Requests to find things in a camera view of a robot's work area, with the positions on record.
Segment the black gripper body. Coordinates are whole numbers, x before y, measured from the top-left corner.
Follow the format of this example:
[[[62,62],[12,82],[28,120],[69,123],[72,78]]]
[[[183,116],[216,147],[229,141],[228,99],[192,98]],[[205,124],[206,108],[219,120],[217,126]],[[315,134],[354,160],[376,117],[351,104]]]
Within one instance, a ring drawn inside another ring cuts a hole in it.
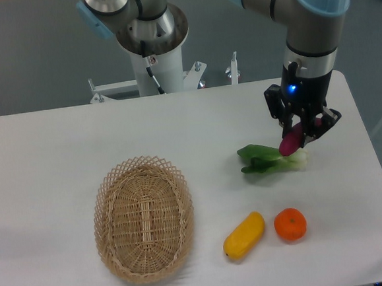
[[[295,65],[291,70],[283,67],[281,78],[281,98],[292,114],[301,116],[302,109],[310,116],[321,114],[327,106],[326,97],[331,81],[329,72],[322,77],[303,78],[296,76]]]

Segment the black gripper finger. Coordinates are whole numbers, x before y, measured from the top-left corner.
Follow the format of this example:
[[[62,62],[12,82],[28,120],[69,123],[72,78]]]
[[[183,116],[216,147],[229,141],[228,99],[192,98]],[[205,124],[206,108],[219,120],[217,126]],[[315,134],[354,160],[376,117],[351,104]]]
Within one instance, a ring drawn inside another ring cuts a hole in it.
[[[323,107],[321,117],[310,116],[302,112],[300,119],[302,127],[302,138],[300,147],[305,147],[307,144],[321,138],[326,132],[332,129],[341,119],[342,114],[335,109]]]
[[[282,138],[284,138],[292,128],[292,114],[282,101],[282,93],[279,85],[272,84],[264,92],[264,97],[269,108],[270,115],[277,119],[282,128]]]

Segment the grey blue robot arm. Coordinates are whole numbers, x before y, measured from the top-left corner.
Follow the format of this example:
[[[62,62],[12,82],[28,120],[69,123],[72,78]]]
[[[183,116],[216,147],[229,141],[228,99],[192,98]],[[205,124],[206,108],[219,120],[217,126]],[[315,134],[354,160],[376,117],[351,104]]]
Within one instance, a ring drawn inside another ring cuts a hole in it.
[[[323,136],[341,115],[326,102],[350,0],[231,0],[287,28],[282,78],[265,93],[283,132],[280,154],[291,155]],[[185,15],[167,0],[80,0],[76,9],[101,38],[116,37],[129,53],[142,96],[187,88],[179,54]]]

